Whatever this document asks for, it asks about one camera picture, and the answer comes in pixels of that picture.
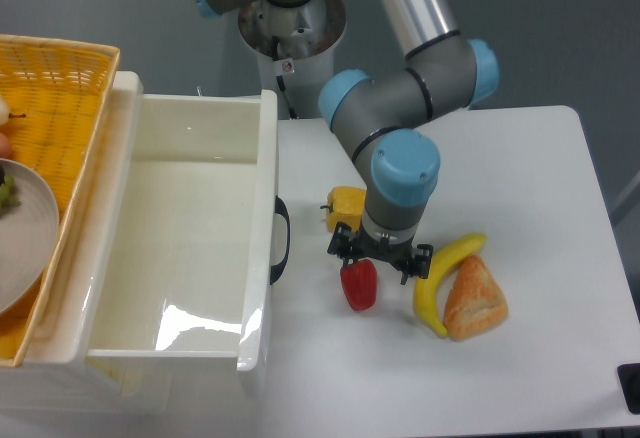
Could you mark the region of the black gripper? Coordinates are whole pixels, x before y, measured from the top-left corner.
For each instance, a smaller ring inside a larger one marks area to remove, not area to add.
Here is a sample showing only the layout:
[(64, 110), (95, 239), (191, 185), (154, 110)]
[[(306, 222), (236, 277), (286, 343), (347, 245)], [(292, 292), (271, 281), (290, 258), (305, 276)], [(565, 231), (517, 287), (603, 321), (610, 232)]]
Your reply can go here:
[(390, 237), (374, 238), (365, 230), (354, 232), (344, 222), (338, 222), (329, 242), (327, 253), (336, 256), (343, 266), (360, 259), (373, 259), (390, 264), (401, 272), (402, 285), (410, 278), (427, 279), (433, 258), (431, 244), (412, 248), (410, 240), (393, 241)]

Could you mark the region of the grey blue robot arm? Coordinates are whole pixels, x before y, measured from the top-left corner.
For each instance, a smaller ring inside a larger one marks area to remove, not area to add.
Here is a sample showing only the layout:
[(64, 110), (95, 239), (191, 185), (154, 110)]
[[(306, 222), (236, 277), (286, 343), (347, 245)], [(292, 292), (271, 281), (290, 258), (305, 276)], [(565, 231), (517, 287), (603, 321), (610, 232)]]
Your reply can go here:
[(435, 144), (421, 125), (490, 96), (499, 83), (494, 52), (465, 39), (446, 0), (382, 0), (404, 69), (373, 80), (336, 71), (346, 30), (341, 0), (193, 0), (199, 13), (238, 15), (261, 86), (284, 118), (323, 117), (366, 186), (358, 225), (339, 223), (328, 247), (344, 264), (371, 258), (404, 278), (428, 275), (433, 249), (414, 236), (439, 173)]

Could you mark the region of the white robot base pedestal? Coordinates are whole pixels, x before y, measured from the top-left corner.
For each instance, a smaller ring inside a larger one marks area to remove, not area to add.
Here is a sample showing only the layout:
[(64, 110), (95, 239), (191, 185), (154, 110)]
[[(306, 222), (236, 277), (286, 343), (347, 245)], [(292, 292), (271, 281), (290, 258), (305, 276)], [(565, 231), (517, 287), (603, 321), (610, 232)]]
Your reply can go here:
[(334, 52), (346, 29), (342, 0), (310, 0), (297, 8), (259, 0), (240, 9), (238, 27), (261, 87), (277, 95), (278, 117), (319, 117), (319, 93), (334, 76)]

